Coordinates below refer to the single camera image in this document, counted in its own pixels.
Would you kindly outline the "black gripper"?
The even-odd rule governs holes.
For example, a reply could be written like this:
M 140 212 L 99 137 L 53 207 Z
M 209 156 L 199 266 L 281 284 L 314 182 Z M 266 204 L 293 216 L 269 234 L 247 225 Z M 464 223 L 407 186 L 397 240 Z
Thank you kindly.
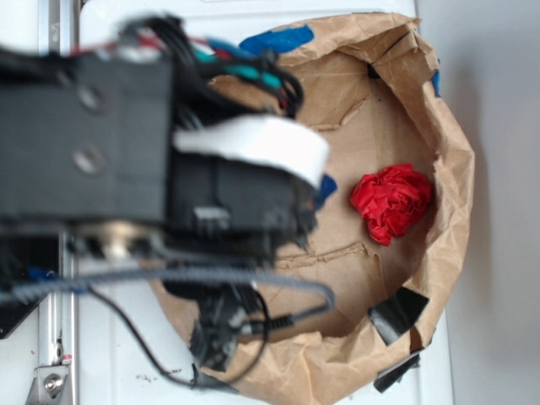
M 272 262 L 316 227 L 314 188 L 284 170 L 203 155 L 170 163 L 166 230 L 183 251 Z

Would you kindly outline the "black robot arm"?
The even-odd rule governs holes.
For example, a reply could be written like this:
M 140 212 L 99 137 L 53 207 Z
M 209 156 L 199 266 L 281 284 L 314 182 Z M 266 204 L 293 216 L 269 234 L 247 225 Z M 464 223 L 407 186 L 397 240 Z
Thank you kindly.
M 125 21 L 67 55 L 1 51 L 1 234 L 76 251 L 270 262 L 316 227 L 326 142 L 271 49 Z

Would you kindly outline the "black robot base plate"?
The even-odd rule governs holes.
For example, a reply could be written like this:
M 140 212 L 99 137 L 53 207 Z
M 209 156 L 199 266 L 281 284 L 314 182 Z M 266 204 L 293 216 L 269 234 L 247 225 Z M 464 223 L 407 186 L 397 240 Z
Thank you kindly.
M 45 278 L 44 271 L 59 274 L 59 239 L 54 236 L 1 238 L 1 292 L 16 284 Z M 8 338 L 41 302 L 1 304 L 1 339 Z

